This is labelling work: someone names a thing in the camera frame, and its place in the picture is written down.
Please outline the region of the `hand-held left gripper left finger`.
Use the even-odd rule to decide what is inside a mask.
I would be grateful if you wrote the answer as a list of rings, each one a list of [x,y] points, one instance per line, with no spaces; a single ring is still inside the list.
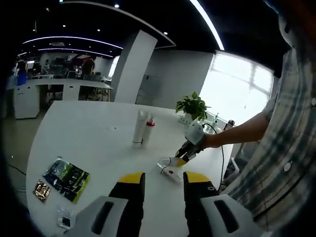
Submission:
[[[122,176],[108,196],[79,212],[68,237],[137,237],[144,216],[145,173]]]

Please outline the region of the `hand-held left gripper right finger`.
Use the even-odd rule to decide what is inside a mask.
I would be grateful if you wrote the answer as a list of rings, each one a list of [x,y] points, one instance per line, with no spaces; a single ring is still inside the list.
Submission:
[[[252,214],[228,195],[221,195],[209,178],[183,173],[185,217],[190,237],[259,237]]]

